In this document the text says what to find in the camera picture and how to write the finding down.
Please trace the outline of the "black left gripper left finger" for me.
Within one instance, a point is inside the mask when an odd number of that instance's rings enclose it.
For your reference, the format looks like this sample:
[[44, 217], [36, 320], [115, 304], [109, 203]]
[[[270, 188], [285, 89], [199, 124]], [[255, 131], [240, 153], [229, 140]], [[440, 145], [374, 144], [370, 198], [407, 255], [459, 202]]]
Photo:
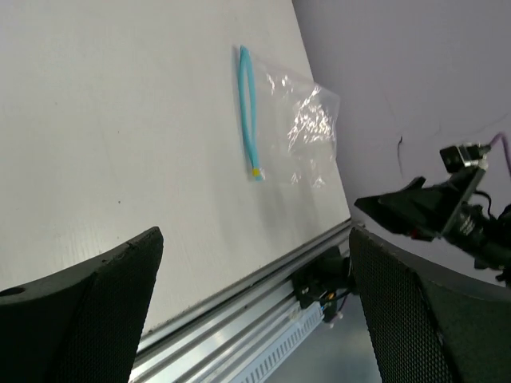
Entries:
[[164, 238], [158, 227], [1, 292], [3, 382], [126, 382]]

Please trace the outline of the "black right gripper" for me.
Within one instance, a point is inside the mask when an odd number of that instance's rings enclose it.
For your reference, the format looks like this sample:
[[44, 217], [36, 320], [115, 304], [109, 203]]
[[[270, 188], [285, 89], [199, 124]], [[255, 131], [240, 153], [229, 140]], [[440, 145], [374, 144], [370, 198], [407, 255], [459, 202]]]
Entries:
[[484, 175], [485, 169], [472, 166], [429, 187], [419, 176], [397, 192], [359, 198], [355, 206], [392, 234], [430, 242], [448, 235], [470, 211], [469, 200]]

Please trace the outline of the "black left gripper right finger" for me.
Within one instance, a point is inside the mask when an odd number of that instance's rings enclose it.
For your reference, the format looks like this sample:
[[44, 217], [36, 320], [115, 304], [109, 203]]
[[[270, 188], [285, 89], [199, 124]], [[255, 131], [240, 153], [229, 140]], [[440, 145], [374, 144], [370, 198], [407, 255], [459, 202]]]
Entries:
[[355, 285], [384, 382], [508, 382], [510, 291], [354, 227]]

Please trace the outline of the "clear zip top bag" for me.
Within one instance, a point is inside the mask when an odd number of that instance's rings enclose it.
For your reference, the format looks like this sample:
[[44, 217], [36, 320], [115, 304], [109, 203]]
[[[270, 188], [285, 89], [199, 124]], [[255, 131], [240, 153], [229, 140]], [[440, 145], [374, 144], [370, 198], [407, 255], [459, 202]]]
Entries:
[[249, 177], [325, 185], [336, 163], [339, 96], [245, 46], [239, 48], [237, 88]]

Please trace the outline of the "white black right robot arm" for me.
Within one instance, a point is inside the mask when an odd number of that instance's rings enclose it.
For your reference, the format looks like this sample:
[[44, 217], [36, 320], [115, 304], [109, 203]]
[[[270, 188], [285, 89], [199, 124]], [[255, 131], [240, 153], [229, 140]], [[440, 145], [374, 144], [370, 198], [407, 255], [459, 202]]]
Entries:
[[395, 235], [431, 242], [444, 239], [474, 258], [476, 269], [499, 270], [496, 280], [510, 286], [510, 207], [499, 217], [469, 202], [486, 170], [464, 168], [442, 183], [425, 186], [419, 176], [399, 191], [359, 198], [355, 206]]

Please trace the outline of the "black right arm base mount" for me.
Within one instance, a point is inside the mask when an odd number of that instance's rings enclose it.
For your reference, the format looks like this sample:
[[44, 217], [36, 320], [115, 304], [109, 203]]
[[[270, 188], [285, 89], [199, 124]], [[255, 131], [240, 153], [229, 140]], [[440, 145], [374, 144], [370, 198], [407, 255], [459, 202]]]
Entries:
[[291, 275], [295, 296], [302, 309], [318, 303], [323, 321], [331, 324], [350, 295], [358, 295], [349, 252], [331, 247]]

